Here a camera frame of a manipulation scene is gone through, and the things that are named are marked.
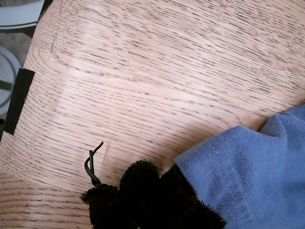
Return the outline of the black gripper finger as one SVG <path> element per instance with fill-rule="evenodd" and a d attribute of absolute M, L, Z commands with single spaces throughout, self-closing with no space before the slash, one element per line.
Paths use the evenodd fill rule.
<path fill-rule="evenodd" d="M 119 187 L 101 184 L 81 194 L 94 229 L 153 229 L 159 173 L 150 161 L 136 161 Z"/>
<path fill-rule="evenodd" d="M 197 197 L 175 164 L 159 179 L 159 229 L 223 229 L 226 221 Z"/>

